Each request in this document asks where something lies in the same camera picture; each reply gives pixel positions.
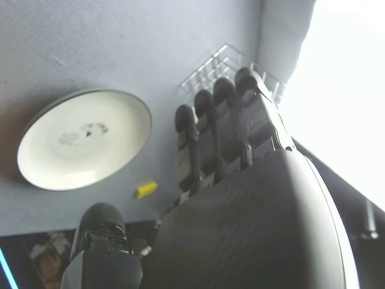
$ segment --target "blue light strip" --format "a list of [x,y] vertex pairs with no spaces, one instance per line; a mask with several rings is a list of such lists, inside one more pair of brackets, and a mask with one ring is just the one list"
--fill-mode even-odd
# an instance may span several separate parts
[[2,253],[2,250],[0,248],[0,263],[1,267],[4,270],[4,273],[8,279],[9,284],[11,285],[12,289],[19,289],[16,285],[16,281],[13,278],[12,272],[7,264],[7,260],[5,260],[4,254]]

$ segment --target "gray robotic hand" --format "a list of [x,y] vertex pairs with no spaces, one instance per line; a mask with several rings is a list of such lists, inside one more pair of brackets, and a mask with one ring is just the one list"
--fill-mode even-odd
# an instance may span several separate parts
[[119,211],[105,203],[93,205],[76,230],[61,289],[137,289],[142,275]]

